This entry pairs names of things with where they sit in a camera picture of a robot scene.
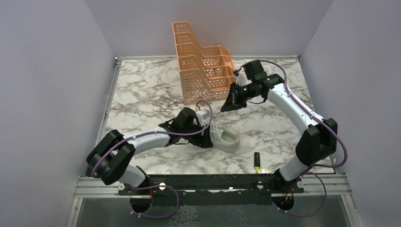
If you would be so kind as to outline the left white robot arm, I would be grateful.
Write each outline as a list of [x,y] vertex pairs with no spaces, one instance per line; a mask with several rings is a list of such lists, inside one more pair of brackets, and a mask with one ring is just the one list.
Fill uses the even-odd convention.
[[148,190],[148,175],[139,167],[130,165],[134,155],[154,148],[178,145],[181,139],[200,148],[213,146],[210,138],[209,110],[194,111],[188,107],[156,128],[142,133],[122,134],[109,131],[86,158],[91,175],[105,185],[121,182],[131,186],[137,194]]

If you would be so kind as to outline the white sneaker shoe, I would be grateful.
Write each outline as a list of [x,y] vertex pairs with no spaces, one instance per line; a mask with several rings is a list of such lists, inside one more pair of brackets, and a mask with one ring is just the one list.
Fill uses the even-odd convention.
[[237,131],[227,128],[219,127],[212,124],[209,131],[210,139],[214,148],[217,148],[226,153],[235,153],[240,146],[240,135]]

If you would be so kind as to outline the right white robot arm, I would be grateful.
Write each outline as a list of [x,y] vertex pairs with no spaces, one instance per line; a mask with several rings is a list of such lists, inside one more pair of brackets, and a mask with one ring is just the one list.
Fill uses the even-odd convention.
[[232,83],[221,112],[236,111],[247,107],[249,98],[261,96],[277,106],[295,125],[301,134],[296,145],[296,154],[275,172],[273,187],[278,192],[285,192],[312,165],[333,154],[337,142],[333,135],[338,125],[332,119],[325,120],[320,115],[312,119],[307,114],[305,104],[297,105],[285,91],[284,79],[278,74],[258,75],[252,83],[240,86]]

